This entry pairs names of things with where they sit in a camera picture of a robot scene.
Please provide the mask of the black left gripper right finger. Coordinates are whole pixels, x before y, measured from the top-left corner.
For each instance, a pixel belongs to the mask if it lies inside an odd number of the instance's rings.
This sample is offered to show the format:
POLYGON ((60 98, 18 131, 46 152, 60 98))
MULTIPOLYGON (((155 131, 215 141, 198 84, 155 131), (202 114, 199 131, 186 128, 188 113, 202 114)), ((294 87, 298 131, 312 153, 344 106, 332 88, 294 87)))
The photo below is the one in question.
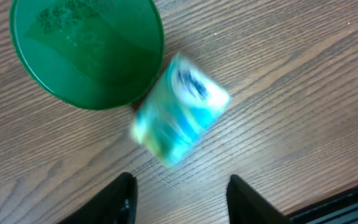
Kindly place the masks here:
POLYGON ((238 175, 231 175, 226 189, 230 224, 285 224, 290 219, 279 212, 238 175))

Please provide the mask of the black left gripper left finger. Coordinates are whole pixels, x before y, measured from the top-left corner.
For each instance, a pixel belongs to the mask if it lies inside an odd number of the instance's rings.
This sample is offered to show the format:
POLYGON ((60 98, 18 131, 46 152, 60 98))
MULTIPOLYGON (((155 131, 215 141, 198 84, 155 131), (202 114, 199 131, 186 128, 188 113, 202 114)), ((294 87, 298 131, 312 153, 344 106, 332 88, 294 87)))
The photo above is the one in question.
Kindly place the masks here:
POLYGON ((59 224, 134 224, 137 199, 136 177, 123 172, 59 224))

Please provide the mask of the teal tissue pack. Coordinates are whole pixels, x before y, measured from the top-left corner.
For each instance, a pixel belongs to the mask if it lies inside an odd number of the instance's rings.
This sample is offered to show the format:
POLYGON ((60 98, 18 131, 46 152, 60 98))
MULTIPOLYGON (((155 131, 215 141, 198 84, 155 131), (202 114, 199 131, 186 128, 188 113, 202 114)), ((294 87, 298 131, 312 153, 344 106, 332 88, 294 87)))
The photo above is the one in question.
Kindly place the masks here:
POLYGON ((164 165, 179 163, 225 112, 230 94, 189 58, 176 54, 139 107, 134 141, 164 165))

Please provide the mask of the green lid jar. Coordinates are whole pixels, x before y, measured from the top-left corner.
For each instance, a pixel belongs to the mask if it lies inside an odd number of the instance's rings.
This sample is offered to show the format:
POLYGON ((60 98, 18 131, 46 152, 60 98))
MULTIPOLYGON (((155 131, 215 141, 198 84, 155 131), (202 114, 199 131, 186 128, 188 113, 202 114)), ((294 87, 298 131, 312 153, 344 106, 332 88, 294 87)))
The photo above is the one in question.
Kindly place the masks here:
POLYGON ((86 110, 139 100, 163 62, 164 30, 153 0, 13 0, 9 29, 29 76, 86 110))

